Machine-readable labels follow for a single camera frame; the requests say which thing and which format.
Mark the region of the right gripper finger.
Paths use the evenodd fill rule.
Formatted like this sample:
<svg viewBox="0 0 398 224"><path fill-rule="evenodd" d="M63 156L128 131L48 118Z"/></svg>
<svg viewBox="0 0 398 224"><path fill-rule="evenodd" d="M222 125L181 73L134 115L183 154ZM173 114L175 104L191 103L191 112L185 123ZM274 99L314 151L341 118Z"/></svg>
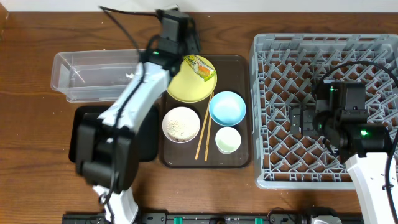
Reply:
<svg viewBox="0 0 398 224"><path fill-rule="evenodd" d="M300 107L289 108L289 122L290 122L290 133L301 134L302 133L302 110Z"/></svg>
<svg viewBox="0 0 398 224"><path fill-rule="evenodd" d="M303 110L302 115L302 135L303 136L315 136L317 130L313 126L313 119L315 117L315 111L307 108Z"/></svg>

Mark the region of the green orange snack wrapper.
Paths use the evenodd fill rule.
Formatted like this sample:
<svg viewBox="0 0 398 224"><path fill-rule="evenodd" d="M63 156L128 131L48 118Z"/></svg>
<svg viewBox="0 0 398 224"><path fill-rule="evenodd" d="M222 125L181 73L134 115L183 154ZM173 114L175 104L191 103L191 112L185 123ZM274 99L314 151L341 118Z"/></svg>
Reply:
<svg viewBox="0 0 398 224"><path fill-rule="evenodd" d="M188 66L204 81L208 81L216 75L216 70L207 65L197 55L187 55L184 57L184 61L188 63Z"/></svg>

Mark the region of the pale green cup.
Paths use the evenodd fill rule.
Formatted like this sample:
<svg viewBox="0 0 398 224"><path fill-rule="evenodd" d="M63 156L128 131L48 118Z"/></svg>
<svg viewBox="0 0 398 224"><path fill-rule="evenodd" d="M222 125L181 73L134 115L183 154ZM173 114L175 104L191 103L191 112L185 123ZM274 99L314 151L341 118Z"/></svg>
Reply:
<svg viewBox="0 0 398 224"><path fill-rule="evenodd" d="M232 127L223 127L216 133L215 143L220 153L231 154L239 149L241 135Z"/></svg>

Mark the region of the white bowl with rice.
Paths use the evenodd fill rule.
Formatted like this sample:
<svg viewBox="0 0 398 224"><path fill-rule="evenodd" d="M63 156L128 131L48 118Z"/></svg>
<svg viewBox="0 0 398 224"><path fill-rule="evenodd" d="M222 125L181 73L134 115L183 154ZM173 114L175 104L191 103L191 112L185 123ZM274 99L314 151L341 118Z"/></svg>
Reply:
<svg viewBox="0 0 398 224"><path fill-rule="evenodd" d="M162 120L162 130L167 139L176 143L191 141L200 130L200 119L195 111L180 106L171 109Z"/></svg>

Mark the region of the white tissue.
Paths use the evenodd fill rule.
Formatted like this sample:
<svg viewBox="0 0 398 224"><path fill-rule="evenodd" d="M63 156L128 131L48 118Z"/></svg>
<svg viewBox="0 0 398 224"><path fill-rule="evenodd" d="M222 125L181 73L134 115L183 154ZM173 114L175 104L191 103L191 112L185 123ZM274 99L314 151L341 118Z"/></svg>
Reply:
<svg viewBox="0 0 398 224"><path fill-rule="evenodd" d="M134 76L135 76L135 74L133 74L133 73L126 74L126 77L127 77L127 78L130 78L130 79L133 79Z"/></svg>

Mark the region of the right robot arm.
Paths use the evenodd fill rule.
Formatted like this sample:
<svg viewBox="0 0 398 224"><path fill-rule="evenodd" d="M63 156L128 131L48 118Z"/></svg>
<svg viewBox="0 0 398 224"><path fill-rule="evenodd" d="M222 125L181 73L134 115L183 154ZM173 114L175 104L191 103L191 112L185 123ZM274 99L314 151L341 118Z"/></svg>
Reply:
<svg viewBox="0 0 398 224"><path fill-rule="evenodd" d="M290 106L290 132L322 136L327 149L337 148L365 223L397 223L397 141L383 124L368 122L364 84L321 83L313 95L313 106Z"/></svg>

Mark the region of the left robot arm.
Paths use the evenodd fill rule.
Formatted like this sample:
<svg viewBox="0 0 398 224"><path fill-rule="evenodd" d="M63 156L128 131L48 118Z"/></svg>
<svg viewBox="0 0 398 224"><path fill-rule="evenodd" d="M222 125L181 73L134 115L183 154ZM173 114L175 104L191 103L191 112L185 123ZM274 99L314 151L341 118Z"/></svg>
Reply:
<svg viewBox="0 0 398 224"><path fill-rule="evenodd" d="M75 131L76 172L98 193L110 223L134 223L139 210L131 189L139 166L136 135L183 59L201 50L196 34L156 35L155 40L158 47L148 44L140 52L134 78L114 104L97 118L83 118Z"/></svg>

